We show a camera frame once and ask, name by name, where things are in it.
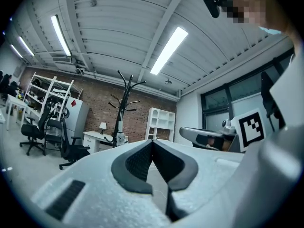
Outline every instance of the white shelving unit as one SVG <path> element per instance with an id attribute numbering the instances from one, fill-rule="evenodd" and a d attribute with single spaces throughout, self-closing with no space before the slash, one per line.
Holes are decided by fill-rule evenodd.
<path id="1" fill-rule="evenodd" d="M 157 108 L 150 108 L 145 139 L 156 139 L 157 129 L 170 130 L 169 141 L 173 141 L 175 113 Z"/>
<path id="2" fill-rule="evenodd" d="M 32 82 L 33 82 L 34 79 L 38 79 L 40 82 L 47 84 L 48 89 L 44 89 L 44 88 L 41 88 L 37 85 L 33 85 Z M 71 90 L 74 91 L 74 92 L 78 92 L 78 93 L 81 92 L 81 90 L 79 90 L 75 85 L 73 85 L 73 82 L 74 82 L 74 80 L 72 80 L 71 83 L 59 81 L 59 80 L 57 80 L 56 76 L 54 76 L 53 78 L 43 77 L 43 76 L 37 75 L 36 72 L 35 72 L 31 81 L 30 81 L 30 83 L 29 83 L 29 85 L 28 85 L 28 87 L 27 87 L 26 94 L 25 94 L 25 97 L 24 97 L 23 101 L 25 101 L 26 98 L 29 101 L 36 101 L 37 103 L 41 104 L 41 110 L 39 112 L 38 110 L 34 110 L 33 108 L 28 107 L 28 114 L 30 115 L 31 113 L 33 113 L 38 118 L 40 118 L 42 113 L 43 113 L 44 107 L 47 103 L 47 99 L 52 95 L 52 96 L 58 97 L 62 100 L 62 105 L 61 105 L 60 113 L 59 113 L 59 119 L 60 119 L 63 107 L 65 106 L 66 101 L 68 99 L 69 92 Z M 59 87 L 60 89 L 66 90 L 66 94 L 64 96 L 62 96 L 62 95 L 58 95 L 58 94 L 55 94 L 55 93 L 51 92 L 51 90 L 54 87 L 57 87 L 57 88 Z M 38 89 L 39 91 L 45 93 L 43 101 L 39 101 L 37 99 L 37 96 L 35 97 L 35 95 L 30 94 L 30 91 L 31 91 L 32 88 Z"/>

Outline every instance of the fluorescent ceiling light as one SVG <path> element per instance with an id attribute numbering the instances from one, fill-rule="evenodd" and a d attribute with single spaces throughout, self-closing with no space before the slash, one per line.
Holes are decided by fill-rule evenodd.
<path id="1" fill-rule="evenodd" d="M 21 54 L 16 50 L 16 48 L 13 45 L 11 45 L 11 48 L 14 49 L 14 51 L 18 54 L 19 57 L 23 58 L 23 56 L 21 56 Z"/>
<path id="2" fill-rule="evenodd" d="M 173 35 L 169 39 L 168 43 L 165 45 L 164 49 L 162 50 L 160 56 L 156 60 L 150 73 L 157 75 L 160 72 L 162 67 L 167 63 L 169 58 L 172 56 L 172 54 L 179 47 L 179 45 L 186 38 L 187 35 L 188 33 L 186 31 L 184 31 L 180 27 L 177 27 L 177 29 L 174 31 Z"/>
<path id="3" fill-rule="evenodd" d="M 26 49 L 28 50 L 28 52 L 34 57 L 34 53 L 29 49 L 29 47 L 27 46 L 27 44 L 25 44 L 24 40 L 22 39 L 21 36 L 19 36 L 19 40 L 21 40 L 21 42 L 23 43 L 23 45 L 26 47 Z"/>
<path id="4" fill-rule="evenodd" d="M 63 50 L 65 51 L 67 56 L 71 56 L 71 52 L 70 52 L 70 50 L 67 46 L 66 40 L 63 37 L 63 33 L 62 33 L 62 30 L 61 30 L 61 27 L 60 27 L 60 24 L 59 24 L 58 16 L 57 15 L 52 16 L 51 20 L 52 20 L 55 32 L 57 34 L 57 37 L 60 41 L 60 44 L 61 44 Z"/>

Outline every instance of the refrigerator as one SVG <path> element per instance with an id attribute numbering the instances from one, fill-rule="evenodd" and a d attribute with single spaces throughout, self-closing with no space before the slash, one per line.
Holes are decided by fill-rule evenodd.
<path id="1" fill-rule="evenodd" d="M 82 100 L 69 97 L 66 103 L 66 108 L 70 112 L 70 116 L 65 119 L 66 133 L 70 144 L 71 137 L 83 137 L 89 106 Z M 75 144 L 81 144 L 82 139 L 77 139 Z"/>

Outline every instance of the red sticker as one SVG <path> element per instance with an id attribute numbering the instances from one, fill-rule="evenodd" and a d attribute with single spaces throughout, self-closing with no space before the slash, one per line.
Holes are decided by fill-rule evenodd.
<path id="1" fill-rule="evenodd" d="M 72 107 L 76 105 L 76 100 L 72 101 L 71 103 Z"/>

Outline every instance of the black coat rack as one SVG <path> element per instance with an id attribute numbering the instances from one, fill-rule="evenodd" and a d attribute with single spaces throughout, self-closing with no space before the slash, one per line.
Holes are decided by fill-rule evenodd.
<path id="1" fill-rule="evenodd" d="M 142 82 L 139 82 L 139 83 L 134 84 L 134 85 L 131 86 L 131 82 L 132 82 L 132 79 L 133 79 L 133 75 L 131 75 L 130 79 L 129 79 L 129 83 L 127 85 L 127 82 L 124 79 L 124 76 L 121 74 L 121 72 L 119 70 L 118 70 L 118 73 L 119 73 L 120 77 L 123 79 L 123 82 L 124 82 L 123 99 L 119 100 L 118 97 L 116 97 L 115 95 L 111 94 L 111 96 L 114 97 L 118 101 L 119 106 L 115 106 L 111 102 L 109 102 L 109 104 L 112 107 L 114 107 L 116 109 L 119 109 L 119 111 L 118 111 L 118 116 L 117 116 L 117 119 L 116 119 L 116 124 L 115 124 L 115 129 L 114 129 L 114 134 L 113 134 L 112 141 L 109 141 L 106 137 L 104 137 L 104 139 L 106 139 L 109 143 L 113 143 L 113 148 L 115 148 L 117 146 L 117 138 L 116 138 L 117 137 L 117 133 L 119 132 L 119 130 L 122 131 L 122 123 L 121 123 L 121 126 L 119 126 L 119 125 L 120 125 L 120 122 L 123 121 L 124 111 L 125 110 L 128 111 L 128 112 L 136 111 L 136 108 L 134 108 L 134 109 L 127 109 L 127 106 L 130 105 L 130 104 L 134 104 L 134 103 L 140 102 L 140 101 L 128 102 L 130 91 L 135 86 L 146 83 L 146 81 L 142 81 Z"/>

